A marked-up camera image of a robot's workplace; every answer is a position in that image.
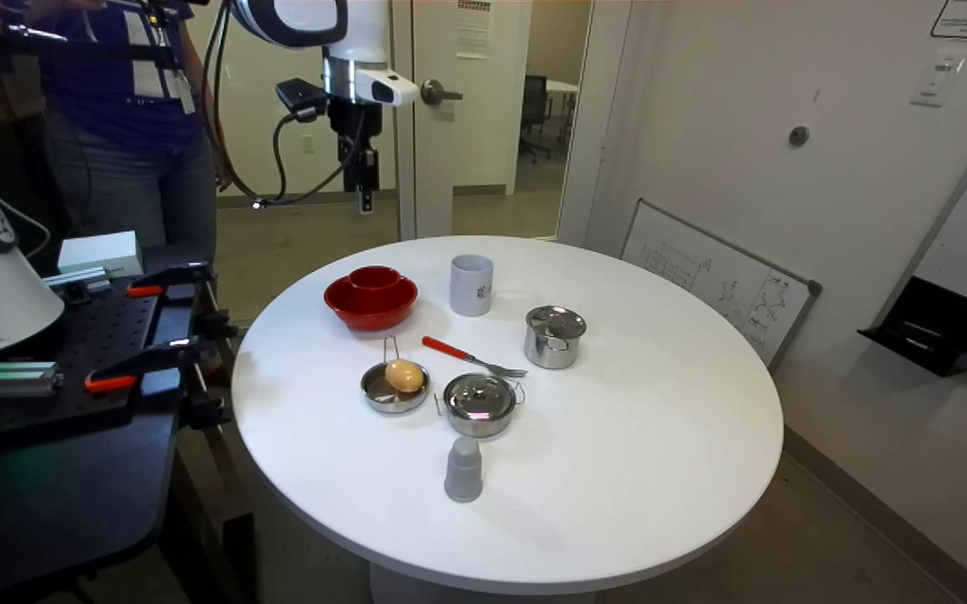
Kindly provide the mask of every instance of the table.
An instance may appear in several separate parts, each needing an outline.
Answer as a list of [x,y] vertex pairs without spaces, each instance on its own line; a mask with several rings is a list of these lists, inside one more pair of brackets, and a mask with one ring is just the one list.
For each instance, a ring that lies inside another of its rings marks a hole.
[[[448,305],[449,259],[493,259],[493,307]],[[322,288],[361,265],[419,286],[389,332],[349,332]],[[533,370],[524,314],[589,319],[570,370]],[[398,337],[433,389],[478,367],[419,344],[436,337],[502,367],[526,367],[524,406],[483,439],[483,494],[452,502],[452,428],[436,406],[379,415],[361,377]],[[260,472],[298,518],[352,554],[429,585],[483,595],[596,595],[645,580],[722,541],[767,494],[784,409],[756,349],[679,286],[574,245],[449,236],[365,247],[271,300],[241,340],[231,398]]]
[[[160,305],[153,341],[192,337],[192,319],[192,301]],[[178,373],[144,377],[144,391],[176,386]],[[176,433],[176,409],[149,409],[128,424],[0,445],[0,602],[41,602],[155,545],[192,602],[257,602],[248,561],[231,568],[212,546],[220,541],[176,457]],[[252,518],[235,521],[231,533],[248,546]]]

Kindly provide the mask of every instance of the small cup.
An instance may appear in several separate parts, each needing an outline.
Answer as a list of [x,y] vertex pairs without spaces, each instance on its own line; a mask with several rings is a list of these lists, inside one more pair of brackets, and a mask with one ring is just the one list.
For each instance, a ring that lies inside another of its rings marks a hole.
[[448,479],[444,490],[457,502],[470,502],[483,494],[483,457],[482,444],[470,437],[457,437],[448,452]]
[[449,262],[449,307],[483,314],[489,307],[493,262],[486,256],[457,256]]

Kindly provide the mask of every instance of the black cable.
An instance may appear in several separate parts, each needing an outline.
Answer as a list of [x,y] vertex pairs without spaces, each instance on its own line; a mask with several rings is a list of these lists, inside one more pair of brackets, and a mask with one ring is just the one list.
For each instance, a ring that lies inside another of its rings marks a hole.
[[346,164],[357,156],[361,143],[364,143],[364,117],[357,125],[357,135],[352,135],[352,149],[346,153],[346,162],[338,162],[319,186],[314,186],[306,193],[286,193],[286,162],[281,162],[281,149],[279,149],[279,135],[281,126],[292,121],[292,115],[286,115],[275,131],[271,131],[271,150],[275,150],[275,168],[279,168],[279,193],[275,197],[264,197],[260,193],[231,164],[231,153],[225,149],[225,135],[221,135],[221,61],[225,61],[225,40],[229,40],[229,20],[231,20],[231,0],[221,0],[220,2],[220,17],[215,17],[215,26],[212,26],[212,36],[207,36],[207,47],[206,47],[206,77],[201,77],[201,98],[200,105],[207,109],[206,98],[212,92],[212,115],[206,117],[206,126],[207,126],[207,137],[220,150],[220,156],[225,162],[225,172],[229,172],[229,180],[235,189],[241,189],[248,197],[252,197],[252,207],[269,207],[269,205],[298,205],[298,200],[308,200],[314,193],[319,193],[328,180],[335,180]]

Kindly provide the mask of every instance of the person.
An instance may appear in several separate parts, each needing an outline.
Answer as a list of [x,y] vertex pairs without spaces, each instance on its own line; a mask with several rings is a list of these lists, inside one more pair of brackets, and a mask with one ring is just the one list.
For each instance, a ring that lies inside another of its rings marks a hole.
[[215,143],[185,0],[0,0],[41,31],[43,153],[71,236],[133,230],[142,259],[215,262]]

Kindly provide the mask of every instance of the blue shirt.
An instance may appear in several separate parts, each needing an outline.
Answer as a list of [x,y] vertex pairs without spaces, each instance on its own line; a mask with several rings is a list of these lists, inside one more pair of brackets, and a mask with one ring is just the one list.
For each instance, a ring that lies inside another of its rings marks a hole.
[[[122,2],[92,12],[62,11],[29,24],[71,40],[41,52],[46,105],[123,150],[185,149],[206,126],[182,71],[187,17],[187,2],[166,0],[166,26],[153,26],[137,5]],[[167,47],[172,62],[128,58],[128,47]]]

